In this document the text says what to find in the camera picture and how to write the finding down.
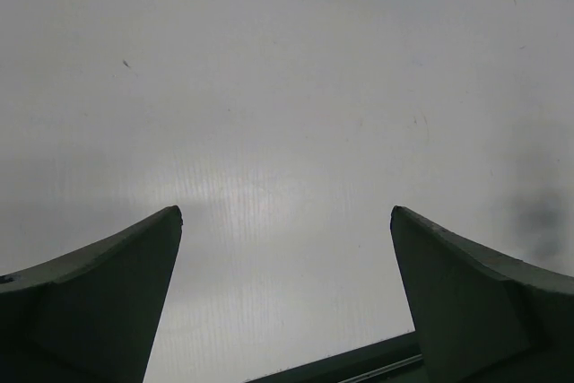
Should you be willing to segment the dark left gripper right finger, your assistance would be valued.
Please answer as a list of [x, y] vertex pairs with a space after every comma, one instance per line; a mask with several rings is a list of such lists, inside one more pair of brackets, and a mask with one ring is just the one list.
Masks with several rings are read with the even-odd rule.
[[571, 382], [573, 279], [397, 206], [391, 237], [431, 382]]

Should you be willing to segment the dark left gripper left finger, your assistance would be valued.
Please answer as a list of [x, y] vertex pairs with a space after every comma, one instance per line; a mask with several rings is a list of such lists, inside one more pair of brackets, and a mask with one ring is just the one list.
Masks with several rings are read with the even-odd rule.
[[3, 382], [141, 382], [170, 286], [182, 213], [1, 277]]

